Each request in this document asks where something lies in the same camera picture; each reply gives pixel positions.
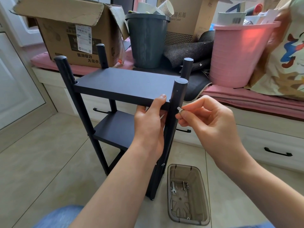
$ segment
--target pink bucket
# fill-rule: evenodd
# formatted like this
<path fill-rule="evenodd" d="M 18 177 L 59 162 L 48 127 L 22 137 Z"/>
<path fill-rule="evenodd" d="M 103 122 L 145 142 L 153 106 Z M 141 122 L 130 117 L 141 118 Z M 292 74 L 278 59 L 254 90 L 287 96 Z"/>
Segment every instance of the pink bucket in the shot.
<path fill-rule="evenodd" d="M 241 88 L 247 85 L 274 28 L 262 25 L 215 25 L 209 78 L 213 84 Z"/>

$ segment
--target wrench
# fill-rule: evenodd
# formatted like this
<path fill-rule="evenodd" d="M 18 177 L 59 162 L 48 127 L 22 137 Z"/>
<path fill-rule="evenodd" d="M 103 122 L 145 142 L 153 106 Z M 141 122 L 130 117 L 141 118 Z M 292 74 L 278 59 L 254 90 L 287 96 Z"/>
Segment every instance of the wrench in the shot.
<path fill-rule="evenodd" d="M 176 194 L 175 186 L 174 186 L 174 181 L 172 182 L 172 193 Z"/>

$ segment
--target right hand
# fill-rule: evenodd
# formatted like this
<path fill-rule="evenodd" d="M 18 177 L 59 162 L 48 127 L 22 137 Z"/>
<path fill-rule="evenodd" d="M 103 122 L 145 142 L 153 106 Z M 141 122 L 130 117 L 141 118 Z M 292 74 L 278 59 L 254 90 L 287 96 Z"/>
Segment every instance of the right hand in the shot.
<path fill-rule="evenodd" d="M 251 159 L 238 135 L 233 112 L 205 95 L 182 107 L 178 123 L 191 126 L 203 148 L 220 169 L 243 165 Z"/>

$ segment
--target left hand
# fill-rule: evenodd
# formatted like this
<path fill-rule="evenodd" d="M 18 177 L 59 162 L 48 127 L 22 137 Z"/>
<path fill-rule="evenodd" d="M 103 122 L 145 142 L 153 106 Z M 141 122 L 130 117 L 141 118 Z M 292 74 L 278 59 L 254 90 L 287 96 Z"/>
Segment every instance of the left hand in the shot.
<path fill-rule="evenodd" d="M 147 111 L 145 106 L 137 106 L 134 116 L 135 135 L 133 142 L 139 143 L 146 152 L 153 155 L 155 161 L 161 157 L 164 149 L 164 126 L 167 112 L 161 110 L 161 107 L 166 99 L 164 94 L 154 99 Z"/>

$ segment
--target forearm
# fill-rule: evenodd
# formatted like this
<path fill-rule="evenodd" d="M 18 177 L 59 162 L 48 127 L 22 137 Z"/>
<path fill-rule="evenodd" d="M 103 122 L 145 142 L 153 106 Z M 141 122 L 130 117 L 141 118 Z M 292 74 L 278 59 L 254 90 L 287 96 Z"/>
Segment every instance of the forearm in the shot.
<path fill-rule="evenodd" d="M 134 227 L 155 162 L 133 142 L 70 227 Z"/>
<path fill-rule="evenodd" d="M 304 197 L 261 167 L 252 158 L 238 171 L 226 170 L 268 220 L 276 227 L 303 227 Z"/>

